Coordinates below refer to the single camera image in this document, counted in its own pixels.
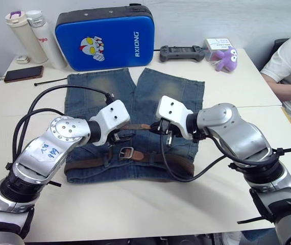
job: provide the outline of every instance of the white water bottle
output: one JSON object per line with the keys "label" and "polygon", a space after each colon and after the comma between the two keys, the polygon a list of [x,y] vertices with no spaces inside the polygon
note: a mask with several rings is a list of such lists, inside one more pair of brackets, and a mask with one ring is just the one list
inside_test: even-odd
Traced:
{"label": "white water bottle", "polygon": [[45,21],[42,15],[42,11],[31,10],[26,12],[26,15],[35,36],[39,40],[39,43],[45,54],[48,56],[48,59],[52,66],[55,69],[65,68],[67,66],[67,63],[64,60],[64,57],[59,50],[56,40],[49,29],[49,24]]}
{"label": "white water bottle", "polygon": [[47,56],[40,47],[40,44],[33,34],[28,24],[24,11],[11,12],[5,17],[7,25],[12,29],[23,46],[28,50],[29,56],[35,63],[43,63],[47,61]]}

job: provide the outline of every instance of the blue carrying case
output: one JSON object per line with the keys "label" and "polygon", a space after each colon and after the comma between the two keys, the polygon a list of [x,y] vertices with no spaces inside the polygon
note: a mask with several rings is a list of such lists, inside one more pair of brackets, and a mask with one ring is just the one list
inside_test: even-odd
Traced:
{"label": "blue carrying case", "polygon": [[142,5],[61,13],[58,43],[77,71],[147,65],[153,56],[155,27]]}

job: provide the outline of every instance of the belt buckle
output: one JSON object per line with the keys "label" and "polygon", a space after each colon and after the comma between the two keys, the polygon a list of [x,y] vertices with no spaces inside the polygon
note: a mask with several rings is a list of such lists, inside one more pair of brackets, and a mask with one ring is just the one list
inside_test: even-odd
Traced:
{"label": "belt buckle", "polygon": [[[128,156],[125,156],[125,151],[127,149],[130,149],[131,153]],[[131,159],[132,156],[133,156],[133,152],[134,152],[134,148],[133,147],[123,147],[123,148],[121,148],[121,150],[119,151],[119,155],[118,155],[119,161]]]}

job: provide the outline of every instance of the white table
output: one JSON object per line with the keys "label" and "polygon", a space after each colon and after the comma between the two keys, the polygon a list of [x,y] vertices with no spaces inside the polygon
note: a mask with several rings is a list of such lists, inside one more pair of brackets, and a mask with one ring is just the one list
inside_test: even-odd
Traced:
{"label": "white table", "polygon": [[[239,67],[233,74],[216,72],[205,61],[162,64],[156,61],[158,57],[148,67],[206,81],[204,107],[219,102],[234,103],[245,120],[261,129],[272,147],[291,147],[291,124],[284,116],[280,102],[243,50],[239,50],[239,57]],[[12,63],[9,70],[28,66],[32,64]],[[134,81],[142,70],[143,67],[130,68]],[[12,134],[18,120],[37,94],[65,82],[38,87],[33,83],[58,79],[69,73],[69,70],[46,68],[42,79],[0,84],[0,179],[7,174],[4,167],[11,161]],[[218,91],[224,91],[222,87],[230,93],[220,95]],[[255,91],[260,92],[260,98],[253,95]],[[65,89],[53,92],[40,101],[38,108],[53,107],[63,111],[64,96]],[[34,116],[26,143],[41,135],[54,117],[51,113]],[[210,140],[200,142],[195,159],[196,171],[220,155]],[[281,160],[291,173],[291,153]],[[200,179],[187,184],[143,180],[69,184],[61,168],[53,180],[63,185],[61,188],[47,186],[42,191],[26,241],[185,235],[272,227],[265,220],[236,224],[236,221],[257,217],[259,213],[242,174],[229,169],[229,162],[225,159]]]}

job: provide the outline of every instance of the purple plush toy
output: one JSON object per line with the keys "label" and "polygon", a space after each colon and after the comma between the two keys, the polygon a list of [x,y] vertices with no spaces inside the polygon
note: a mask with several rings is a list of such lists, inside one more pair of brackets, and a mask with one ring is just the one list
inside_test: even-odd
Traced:
{"label": "purple plush toy", "polygon": [[225,68],[228,71],[233,71],[237,67],[237,51],[235,48],[230,47],[225,52],[216,51],[215,55],[221,58],[221,61],[216,65],[216,70],[221,71]]}

